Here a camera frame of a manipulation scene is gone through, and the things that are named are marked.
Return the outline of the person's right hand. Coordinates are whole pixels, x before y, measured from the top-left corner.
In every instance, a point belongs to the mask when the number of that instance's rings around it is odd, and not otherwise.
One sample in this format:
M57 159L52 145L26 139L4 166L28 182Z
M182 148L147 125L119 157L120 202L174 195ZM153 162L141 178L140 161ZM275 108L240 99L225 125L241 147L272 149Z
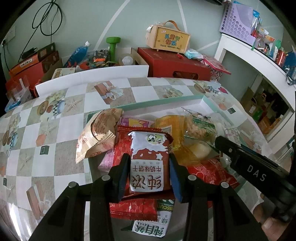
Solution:
M260 204L256 205L253 210L253 215L269 240L278 240L288 227L288 223L283 223L267 215L267 210L273 207L268 198L261 193L260 198L263 200Z

